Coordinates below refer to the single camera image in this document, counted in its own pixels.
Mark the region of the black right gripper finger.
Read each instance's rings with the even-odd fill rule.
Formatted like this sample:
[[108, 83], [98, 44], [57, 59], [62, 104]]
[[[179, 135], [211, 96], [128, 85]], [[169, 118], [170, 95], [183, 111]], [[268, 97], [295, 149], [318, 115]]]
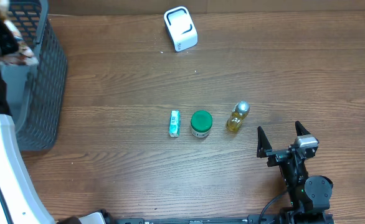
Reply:
[[304, 126], [299, 121], [295, 122], [295, 129], [297, 136], [304, 136], [310, 134], [310, 132], [306, 128], [304, 128]]
[[257, 134], [258, 134], [257, 157], [267, 157], [267, 153], [272, 151], [272, 147], [261, 126], [257, 128]]

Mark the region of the colourful snack packet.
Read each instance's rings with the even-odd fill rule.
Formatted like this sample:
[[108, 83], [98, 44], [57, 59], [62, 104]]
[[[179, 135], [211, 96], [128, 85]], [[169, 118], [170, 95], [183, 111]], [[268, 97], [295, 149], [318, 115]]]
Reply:
[[9, 6], [10, 0], [0, 0], [0, 20], [12, 32], [14, 39], [18, 43], [18, 51], [1, 56], [0, 62], [5, 65], [37, 65], [39, 63], [38, 59], [7, 15]]

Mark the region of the yellow Vim dish soap bottle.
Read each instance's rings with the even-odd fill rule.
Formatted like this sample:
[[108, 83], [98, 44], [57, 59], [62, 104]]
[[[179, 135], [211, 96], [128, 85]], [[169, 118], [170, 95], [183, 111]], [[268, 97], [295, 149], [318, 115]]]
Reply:
[[227, 129], [232, 132], [237, 132], [240, 129], [243, 120], [249, 114], [249, 111], [250, 111], [250, 105], [248, 102], [246, 101], [238, 102], [235, 105], [229, 119], [226, 122]]

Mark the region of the green lid white jar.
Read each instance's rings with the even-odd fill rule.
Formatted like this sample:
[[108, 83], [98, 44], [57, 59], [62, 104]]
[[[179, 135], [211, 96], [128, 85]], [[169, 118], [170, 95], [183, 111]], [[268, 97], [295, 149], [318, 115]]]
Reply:
[[205, 110], [196, 111], [191, 117], [191, 133], [197, 138], [206, 138], [212, 128], [213, 119]]

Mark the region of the green Kleenex tissue pack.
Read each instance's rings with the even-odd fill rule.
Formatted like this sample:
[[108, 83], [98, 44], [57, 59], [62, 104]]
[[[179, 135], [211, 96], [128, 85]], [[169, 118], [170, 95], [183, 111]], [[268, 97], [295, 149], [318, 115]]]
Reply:
[[169, 135], [173, 138], [179, 137], [181, 126], [181, 114], [179, 110], [172, 110], [169, 119]]

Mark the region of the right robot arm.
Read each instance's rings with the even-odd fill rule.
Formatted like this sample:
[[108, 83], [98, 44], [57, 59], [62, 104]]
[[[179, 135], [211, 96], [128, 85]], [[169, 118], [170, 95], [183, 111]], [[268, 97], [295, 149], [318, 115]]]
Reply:
[[[273, 150], [262, 129], [257, 128], [257, 157], [268, 159], [269, 167], [278, 166], [286, 185], [286, 190], [264, 206], [255, 223], [319, 223], [332, 224], [333, 216], [326, 211], [330, 208], [333, 182], [323, 175], [310, 176], [305, 161], [315, 156], [319, 140], [299, 122], [295, 122], [297, 137], [286, 149]], [[266, 217], [265, 212], [285, 194], [289, 195], [290, 207], [281, 208], [279, 213]]]

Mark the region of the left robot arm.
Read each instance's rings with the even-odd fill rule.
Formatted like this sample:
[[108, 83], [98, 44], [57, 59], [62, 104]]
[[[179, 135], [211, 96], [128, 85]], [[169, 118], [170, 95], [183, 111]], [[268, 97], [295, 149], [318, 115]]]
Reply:
[[[0, 20], [0, 57], [17, 50], [16, 39]], [[22, 160], [6, 91], [0, 71], [0, 223], [56, 224], [38, 197]]]

